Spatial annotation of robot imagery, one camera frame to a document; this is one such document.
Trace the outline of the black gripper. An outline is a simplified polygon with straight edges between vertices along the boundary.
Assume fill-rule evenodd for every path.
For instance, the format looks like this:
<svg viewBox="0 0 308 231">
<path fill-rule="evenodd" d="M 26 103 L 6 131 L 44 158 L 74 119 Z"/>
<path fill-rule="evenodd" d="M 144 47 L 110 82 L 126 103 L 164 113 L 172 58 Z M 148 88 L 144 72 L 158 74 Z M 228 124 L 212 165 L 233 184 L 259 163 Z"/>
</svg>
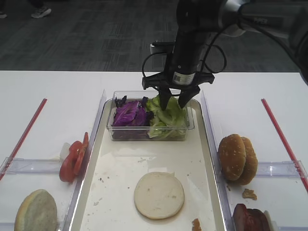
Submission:
<svg viewBox="0 0 308 231">
<path fill-rule="evenodd" d="M 180 108 L 184 108 L 189 100 L 199 93 L 199 90 L 193 90 L 194 87 L 214 82 L 213 74 L 197 70 L 208 37 L 208 32 L 178 31 L 173 43 L 154 43 L 154 46 L 160 48 L 155 54 L 166 55 L 164 70 L 152 76 L 144 76 L 142 87 L 158 89 L 159 103 L 163 111 L 166 110 L 171 97 L 170 89 L 181 90 L 178 104 Z"/>
</svg>

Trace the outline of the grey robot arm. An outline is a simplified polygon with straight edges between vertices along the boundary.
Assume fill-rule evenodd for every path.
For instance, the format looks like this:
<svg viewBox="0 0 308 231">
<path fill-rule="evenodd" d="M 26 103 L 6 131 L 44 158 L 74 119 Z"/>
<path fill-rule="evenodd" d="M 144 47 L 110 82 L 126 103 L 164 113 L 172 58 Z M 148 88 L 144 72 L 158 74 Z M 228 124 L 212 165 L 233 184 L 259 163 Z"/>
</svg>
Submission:
<svg viewBox="0 0 308 231">
<path fill-rule="evenodd" d="M 213 83 L 214 71 L 205 63 L 219 35 L 238 37 L 245 31 L 273 39 L 308 78 L 308 3 L 305 0 L 181 0 L 176 10 L 178 32 L 174 42 L 154 42 L 152 55 L 165 55 L 164 70 L 144 76 L 142 87 L 153 88 L 166 109 L 177 89 L 184 107 L 200 92 L 200 85 Z"/>
</svg>

